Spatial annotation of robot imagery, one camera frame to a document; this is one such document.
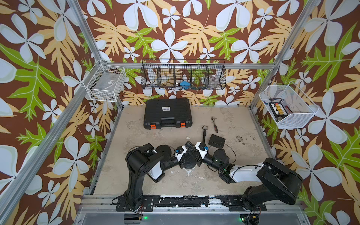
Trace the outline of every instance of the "hanging wire basket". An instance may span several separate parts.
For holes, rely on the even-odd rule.
[[[209,60],[187,60],[194,63],[161,63],[156,59],[142,59],[140,73],[142,88],[178,90],[223,90],[225,88],[225,60],[216,60],[217,63],[210,63]]]
[[[99,65],[92,76],[86,86],[90,99],[116,102],[126,77],[124,67]]]
[[[268,86],[260,99],[279,129],[303,128],[319,110],[292,81],[288,85]]]

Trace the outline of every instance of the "wrench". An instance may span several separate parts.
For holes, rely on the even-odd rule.
[[[219,131],[217,130],[217,126],[215,125],[215,119],[216,119],[215,117],[213,116],[211,117],[211,121],[214,124],[215,132],[218,133]]]

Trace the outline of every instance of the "concrete floor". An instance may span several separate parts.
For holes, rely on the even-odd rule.
[[[126,153],[134,146],[152,144],[155,148],[162,144],[174,148],[184,145],[188,140],[193,144],[202,139],[202,126],[207,125],[206,143],[211,134],[216,134],[211,116],[216,117],[220,137],[234,149],[237,160],[235,165],[248,165],[263,162],[267,154],[251,120],[248,108],[245,107],[191,107],[193,125],[188,128],[168,127],[159,130],[146,130],[143,127],[145,107],[125,107],[112,144],[107,154],[94,194],[123,194],[128,185],[129,173],[126,167]],[[230,162],[235,159],[234,153],[224,146]],[[144,179],[144,194],[243,194],[250,185],[259,182],[239,182],[227,184],[219,178],[217,172],[205,164],[193,169],[180,169],[176,166],[165,171],[165,177],[154,183],[147,175]]]

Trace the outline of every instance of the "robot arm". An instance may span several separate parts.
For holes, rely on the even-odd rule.
[[[295,204],[303,181],[300,175],[272,158],[267,158],[257,165],[236,166],[229,163],[229,157],[223,149],[216,150],[212,156],[207,153],[208,149],[201,149],[205,148],[204,145],[193,145],[188,141],[184,146],[178,147],[172,156],[172,150],[167,145],[161,146],[155,150],[150,144],[146,144],[127,154],[130,177],[124,195],[126,207],[129,209],[136,210],[141,204],[146,173],[157,183],[165,176],[165,170],[177,165],[180,168],[193,168],[196,164],[200,166],[206,163],[216,169],[219,177],[228,184],[241,181],[262,182],[259,186],[248,187],[242,195],[242,206],[248,210],[262,202],[275,199],[286,204]]]

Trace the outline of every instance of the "white wire basket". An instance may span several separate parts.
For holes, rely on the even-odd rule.
[[[116,102],[125,77],[124,67],[100,65],[86,86],[86,91],[91,100]]]
[[[276,98],[283,99],[282,106],[287,106],[291,113],[286,113],[287,116],[283,115],[283,117],[274,114],[271,109],[273,107],[271,99]],[[260,99],[279,129],[303,128],[319,110],[319,107],[293,82],[290,82],[289,85],[268,86],[260,94]]]

